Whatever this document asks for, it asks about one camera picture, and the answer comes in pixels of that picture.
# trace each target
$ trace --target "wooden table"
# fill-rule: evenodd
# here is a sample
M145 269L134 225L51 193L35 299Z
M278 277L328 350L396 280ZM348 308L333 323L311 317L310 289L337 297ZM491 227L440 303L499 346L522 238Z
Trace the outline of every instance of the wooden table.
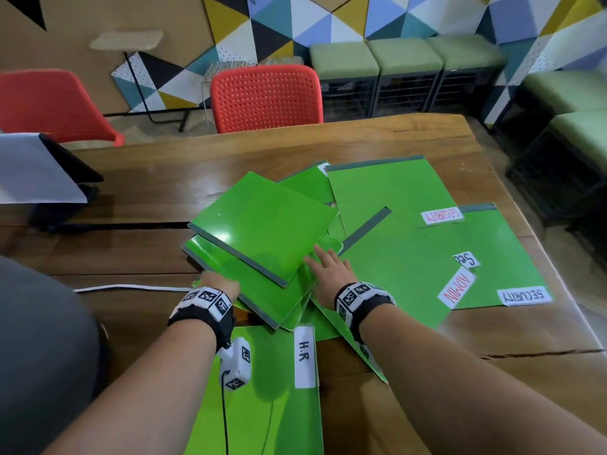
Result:
M82 151L79 157L106 181L100 198L73 221L187 222L250 170L278 180L318 160L418 154L457 204L496 203L555 295L547 305L453 311L440 331L607 433L598 409L607 403L603 349L462 116L411 114ZM186 286L196 276L180 251L189 230L55 237L26 229L26 213L23 206L0 208L0 252L74 288L111 282ZM160 335L178 298L128 290L83 295L110 333L114 377ZM345 452L345 443L352 444L351 453L426 452L389 388L344 341L317 348L327 454Z

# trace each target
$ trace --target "hand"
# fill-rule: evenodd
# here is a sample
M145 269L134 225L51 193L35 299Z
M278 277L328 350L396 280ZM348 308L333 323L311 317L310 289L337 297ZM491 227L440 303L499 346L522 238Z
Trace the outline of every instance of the hand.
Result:
M236 301L236 298L240 293L240 284L238 281L232 281L231 279L224 278L222 275L213 271L203 271L200 274L200 283L198 287L201 286L222 290L232 301L232 303Z
M335 296L338 295L338 290L346 284L358 282L358 278L352 271L350 262L342 262L331 249L325 252L319 245L315 245L314 252L322 264L307 255L303 258L316 276L314 294L323 307L335 310Z

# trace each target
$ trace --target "yellow triangle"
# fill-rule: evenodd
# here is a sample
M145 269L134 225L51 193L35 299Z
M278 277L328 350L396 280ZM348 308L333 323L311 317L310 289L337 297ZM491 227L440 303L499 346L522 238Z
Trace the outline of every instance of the yellow triangle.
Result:
M219 43L249 18L215 0L204 0L215 43Z
M170 110L171 108L193 108L198 106L193 102L188 102L182 98L163 93L163 91L158 91L158 94L160 94L160 98L164 102L164 106L167 108L167 110Z
M577 0L560 0L556 9L552 12L550 19L546 22L546 25L540 32L540 36L551 35L558 30L561 22L565 20L565 17L569 14L573 5Z
M293 41L289 41L284 46L281 46L276 51L269 55L271 58L292 58L293 57Z
M360 36L364 37L368 6L369 0L350 0L344 6L333 11L333 14Z
M603 11L603 6L601 6L598 0L577 0L565 16L563 22L561 22L561 25L558 26L558 30L583 21L594 14L599 14L601 11Z

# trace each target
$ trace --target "red chair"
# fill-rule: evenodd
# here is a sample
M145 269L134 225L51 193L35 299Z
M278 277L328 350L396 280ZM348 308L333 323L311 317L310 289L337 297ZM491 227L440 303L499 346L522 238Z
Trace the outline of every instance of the red chair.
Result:
M322 123L321 83L304 65L260 65L218 73L211 82L217 133Z
M67 70L23 70L0 75L0 129L42 132L55 142L125 143Z

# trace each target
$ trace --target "black cable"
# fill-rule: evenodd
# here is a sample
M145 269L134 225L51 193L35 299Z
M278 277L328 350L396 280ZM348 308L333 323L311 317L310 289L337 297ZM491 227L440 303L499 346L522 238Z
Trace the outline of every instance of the black cable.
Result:
M230 455L228 449L228 420L226 419L226 400L225 400L225 389L224 389L224 377L229 374L230 371L225 371L222 374L222 408L224 409L224 434L226 435L226 455Z

